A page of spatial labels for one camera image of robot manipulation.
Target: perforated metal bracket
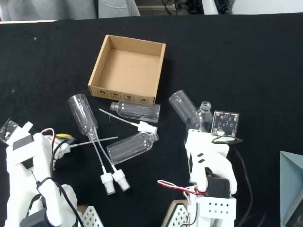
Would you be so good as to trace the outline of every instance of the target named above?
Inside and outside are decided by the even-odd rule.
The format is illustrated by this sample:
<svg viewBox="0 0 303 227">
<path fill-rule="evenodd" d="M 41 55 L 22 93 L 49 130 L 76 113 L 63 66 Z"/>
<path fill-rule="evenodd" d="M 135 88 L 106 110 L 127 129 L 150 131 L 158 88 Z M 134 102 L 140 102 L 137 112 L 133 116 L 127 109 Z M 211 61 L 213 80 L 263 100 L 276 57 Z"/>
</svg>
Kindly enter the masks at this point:
<svg viewBox="0 0 303 227">
<path fill-rule="evenodd" d="M 200 216 L 217 219 L 236 219 L 237 200 L 233 197 L 229 199 L 215 197 L 199 197 L 197 202 L 200 205 Z"/>
<path fill-rule="evenodd" d="M 186 223 L 188 212 L 183 204 L 175 206 L 175 210 L 166 227 L 180 227 Z"/>
<path fill-rule="evenodd" d="M 88 206 L 82 215 L 82 221 L 86 227 L 104 227 L 94 206 Z"/>
</svg>

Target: printed icon on box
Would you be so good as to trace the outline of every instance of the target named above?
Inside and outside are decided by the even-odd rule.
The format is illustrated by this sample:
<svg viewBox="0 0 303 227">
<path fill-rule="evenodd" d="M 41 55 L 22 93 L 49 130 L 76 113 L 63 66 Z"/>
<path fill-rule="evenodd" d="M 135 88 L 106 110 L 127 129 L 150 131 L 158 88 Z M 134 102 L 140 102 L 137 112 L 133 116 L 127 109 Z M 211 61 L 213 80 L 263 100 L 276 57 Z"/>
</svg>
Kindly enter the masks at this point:
<svg viewBox="0 0 303 227">
<path fill-rule="evenodd" d="M 118 93 L 111 93 L 112 97 L 120 98 L 120 94 Z"/>
<path fill-rule="evenodd" d="M 138 98 L 139 103 L 147 103 L 147 99 L 143 97 Z"/>
<path fill-rule="evenodd" d="M 124 96 L 124 100 L 125 100 L 125 101 L 133 101 L 133 100 L 134 100 L 134 97 L 129 96 L 129 95 L 125 95 L 125 96 Z"/>
<path fill-rule="evenodd" d="M 99 91 L 99 95 L 106 96 L 107 93 L 105 91 Z"/>
</svg>

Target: gray fabric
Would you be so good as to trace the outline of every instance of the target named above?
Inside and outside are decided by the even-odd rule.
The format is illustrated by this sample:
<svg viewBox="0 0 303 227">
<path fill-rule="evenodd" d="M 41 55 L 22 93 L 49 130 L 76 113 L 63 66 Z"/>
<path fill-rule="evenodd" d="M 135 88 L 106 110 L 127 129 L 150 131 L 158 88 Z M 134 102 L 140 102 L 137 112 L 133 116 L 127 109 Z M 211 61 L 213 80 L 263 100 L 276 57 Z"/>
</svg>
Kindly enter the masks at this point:
<svg viewBox="0 0 303 227">
<path fill-rule="evenodd" d="M 0 0 L 3 21 L 97 18 L 93 0 Z"/>
<path fill-rule="evenodd" d="M 99 0 L 99 18 L 140 16 L 134 0 Z"/>
</svg>

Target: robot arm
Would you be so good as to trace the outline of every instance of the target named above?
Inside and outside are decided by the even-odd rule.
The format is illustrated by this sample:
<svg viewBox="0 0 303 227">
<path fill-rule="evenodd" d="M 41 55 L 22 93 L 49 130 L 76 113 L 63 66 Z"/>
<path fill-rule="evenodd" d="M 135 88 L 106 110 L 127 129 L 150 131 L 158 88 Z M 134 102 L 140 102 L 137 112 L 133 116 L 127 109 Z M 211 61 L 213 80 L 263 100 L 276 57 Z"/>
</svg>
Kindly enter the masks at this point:
<svg viewBox="0 0 303 227">
<path fill-rule="evenodd" d="M 196 183 L 199 191 L 208 192 L 207 196 L 190 195 L 189 223 L 194 227 L 233 227 L 236 218 L 236 199 L 231 195 L 237 191 L 237 181 L 232 165 L 226 158 L 229 146 L 226 144 L 213 144 L 216 138 L 210 133 L 199 130 L 188 131 L 186 142 L 187 156 L 192 158 L 192 171 L 190 182 Z M 205 168 L 209 168 L 217 179 L 228 180 L 229 193 L 223 196 L 211 197 L 212 185 L 206 176 Z"/>
<path fill-rule="evenodd" d="M 11 132 L 9 139 L 5 141 L 10 145 L 7 147 L 10 197 L 7 203 L 8 217 L 5 226 L 20 226 L 22 220 L 27 216 L 32 198 L 39 193 L 45 198 L 47 204 L 46 216 L 50 224 L 53 226 L 73 226 L 76 222 L 76 216 L 65 198 L 60 195 L 55 183 L 52 180 L 47 180 L 39 187 L 39 191 L 36 189 L 36 180 L 41 182 L 50 177 L 49 166 L 52 147 L 47 137 L 41 133 L 32 137 L 28 133 L 29 129 L 30 127 L 20 128 L 17 125 Z M 30 159 L 33 160 L 33 166 L 25 168 L 23 163 Z M 75 207 L 77 199 L 73 189 L 68 185 L 63 185 L 63 188 Z M 33 214 L 33 211 L 41 210 L 41 207 L 41 202 L 36 201 L 33 203 L 30 214 Z"/>
</svg>

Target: cardboard box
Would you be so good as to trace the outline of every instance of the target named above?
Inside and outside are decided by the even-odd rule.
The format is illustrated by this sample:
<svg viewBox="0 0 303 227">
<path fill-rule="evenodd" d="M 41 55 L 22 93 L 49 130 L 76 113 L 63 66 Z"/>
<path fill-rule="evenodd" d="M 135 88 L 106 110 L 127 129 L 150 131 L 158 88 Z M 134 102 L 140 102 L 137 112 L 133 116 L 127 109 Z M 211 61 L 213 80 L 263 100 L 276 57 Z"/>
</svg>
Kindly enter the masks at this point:
<svg viewBox="0 0 303 227">
<path fill-rule="evenodd" d="M 166 44 L 106 35 L 89 80 L 92 96 L 153 105 Z"/>
</svg>

